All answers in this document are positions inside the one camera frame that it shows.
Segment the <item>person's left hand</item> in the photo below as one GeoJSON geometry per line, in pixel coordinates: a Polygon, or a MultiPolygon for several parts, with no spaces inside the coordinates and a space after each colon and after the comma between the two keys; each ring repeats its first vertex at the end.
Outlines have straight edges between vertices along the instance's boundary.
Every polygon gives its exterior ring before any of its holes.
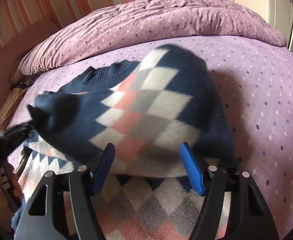
{"type": "MultiPolygon", "coordinates": [[[[12,175],[11,183],[13,187],[13,192],[15,197],[19,198],[20,200],[23,199],[23,192],[21,190],[21,186],[18,183],[18,176],[14,173],[14,167],[9,164],[9,171],[12,175]]],[[[0,173],[0,226],[6,232],[11,232],[11,220],[14,216],[14,212],[10,209],[7,199],[2,191],[1,188],[1,173],[0,173]]]]}

